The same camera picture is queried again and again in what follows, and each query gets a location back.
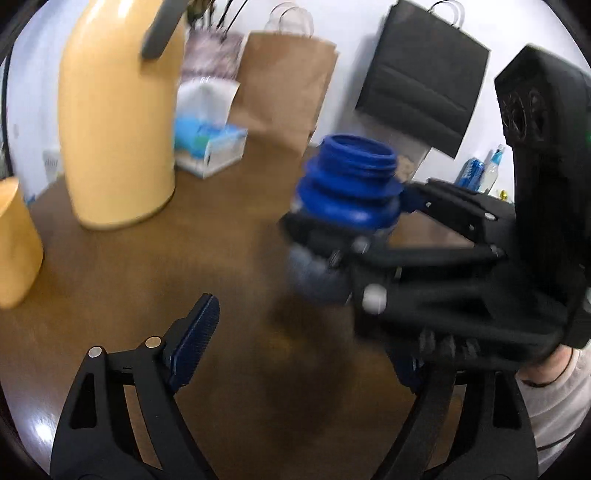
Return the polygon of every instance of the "brown table surface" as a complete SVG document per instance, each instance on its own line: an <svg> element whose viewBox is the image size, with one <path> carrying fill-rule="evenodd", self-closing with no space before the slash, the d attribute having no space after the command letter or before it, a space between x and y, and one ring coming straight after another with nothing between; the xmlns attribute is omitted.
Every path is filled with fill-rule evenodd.
<svg viewBox="0 0 591 480"><path fill-rule="evenodd" d="M319 308L290 292L276 222L300 171L299 159L252 143L241 163L205 181L179 172L162 212L110 232L77 223L63 181L35 202L46 256L23 304L0 311L0 381L43 468L87 350L135 348L208 292L220 300L220 323L177 401L218 477L373 475L413 396L377 347L355 341L347 307ZM462 243L420 214L402 218L392 241ZM142 455L158 465L135 393L126 393ZM434 461L447 455L458 404Z"/></svg>

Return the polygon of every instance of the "blue tissue box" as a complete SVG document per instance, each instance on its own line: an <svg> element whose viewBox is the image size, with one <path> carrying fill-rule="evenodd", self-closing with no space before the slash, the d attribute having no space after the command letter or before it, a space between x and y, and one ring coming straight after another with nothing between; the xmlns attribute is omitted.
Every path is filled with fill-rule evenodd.
<svg viewBox="0 0 591 480"><path fill-rule="evenodd" d="M242 158L247 134L247 129L234 125L215 127L196 118L179 117L174 121L176 163L207 178Z"/></svg>

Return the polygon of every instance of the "plastic bottle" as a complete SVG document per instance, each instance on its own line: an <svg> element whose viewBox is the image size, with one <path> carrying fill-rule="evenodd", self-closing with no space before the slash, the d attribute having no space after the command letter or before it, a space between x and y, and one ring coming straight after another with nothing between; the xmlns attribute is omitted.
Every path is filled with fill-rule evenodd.
<svg viewBox="0 0 591 480"><path fill-rule="evenodd" d="M74 213L115 228L174 192L183 0L90 0L61 59L59 129Z"/></svg>
<svg viewBox="0 0 591 480"><path fill-rule="evenodd" d="M503 153L505 153L505 146L499 145L499 148L496 149L495 154L492 156L490 162L488 162L486 170L482 175L482 181L480 182L480 187L478 188L480 193L488 194L495 184L497 178L499 177L499 165L503 158Z"/></svg>

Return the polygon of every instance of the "brown paper bag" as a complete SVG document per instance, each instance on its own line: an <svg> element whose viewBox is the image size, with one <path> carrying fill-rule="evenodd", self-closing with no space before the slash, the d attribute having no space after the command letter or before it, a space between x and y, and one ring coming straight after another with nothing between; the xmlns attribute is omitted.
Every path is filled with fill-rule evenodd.
<svg viewBox="0 0 591 480"><path fill-rule="evenodd" d="M335 45L319 38L251 33L229 122L248 128L249 136L302 155L316 129L336 60Z"/></svg>

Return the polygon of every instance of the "white wall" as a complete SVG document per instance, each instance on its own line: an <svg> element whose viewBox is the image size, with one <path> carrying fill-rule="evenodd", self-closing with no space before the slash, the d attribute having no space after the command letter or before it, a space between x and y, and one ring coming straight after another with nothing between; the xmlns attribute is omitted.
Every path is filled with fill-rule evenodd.
<svg viewBox="0 0 591 480"><path fill-rule="evenodd" d="M7 92L8 145L25 198L48 185L45 151L59 151L57 89L61 52L88 0L50 0L14 44Z"/></svg>
<svg viewBox="0 0 591 480"><path fill-rule="evenodd" d="M435 0L415 0L429 7ZM43 151L59 146L57 133L57 78L61 50L88 0L50 0L27 26L15 45L8 91L8 127L17 173L28 194L47 185ZM542 0L462 0L466 7L464 30L491 49L482 93L457 160L432 150L416 178L454 180L470 157L486 157L504 142L494 77L527 43L534 43L591 72L582 53L558 18ZM250 0L233 28L248 32L264 28L279 0ZM393 0L299 0L314 16L316 35L337 44L340 52L313 140L335 131L370 134L389 140L415 160L428 148L404 135L386 132L353 114L381 22ZM229 18L242 4L235 0ZM438 7L442 17L452 11ZM499 184L512 193L512 158L505 155Z"/></svg>

